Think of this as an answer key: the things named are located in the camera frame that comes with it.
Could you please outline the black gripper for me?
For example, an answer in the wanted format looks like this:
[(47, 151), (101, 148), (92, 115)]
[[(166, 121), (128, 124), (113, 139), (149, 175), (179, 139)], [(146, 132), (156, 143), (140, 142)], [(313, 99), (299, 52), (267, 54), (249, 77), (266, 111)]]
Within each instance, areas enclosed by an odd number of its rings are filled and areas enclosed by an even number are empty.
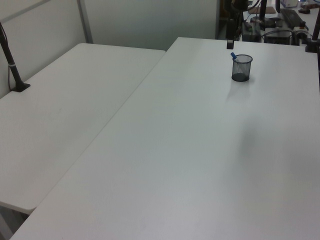
[(225, 0), (224, 9), (229, 13), (229, 19), (226, 23), (226, 49), (234, 48), (234, 38), (236, 31), (236, 22), (235, 18), (240, 12), (246, 12), (249, 7), (248, 0)]

